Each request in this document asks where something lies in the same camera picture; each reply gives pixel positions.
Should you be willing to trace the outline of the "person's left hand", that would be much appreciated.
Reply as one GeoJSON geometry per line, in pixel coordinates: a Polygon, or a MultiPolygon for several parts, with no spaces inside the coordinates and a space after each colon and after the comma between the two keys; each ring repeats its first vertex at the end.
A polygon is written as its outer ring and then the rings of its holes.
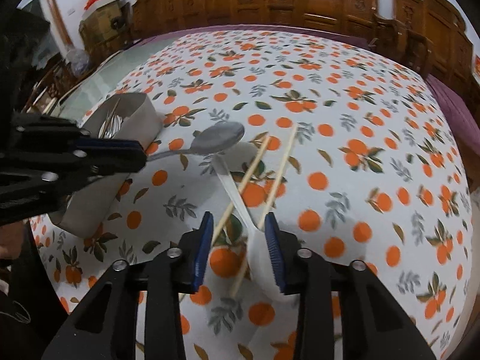
{"type": "Polygon", "coordinates": [[[0,227],[0,258],[16,259],[24,243],[25,223],[15,222],[0,227]]]}

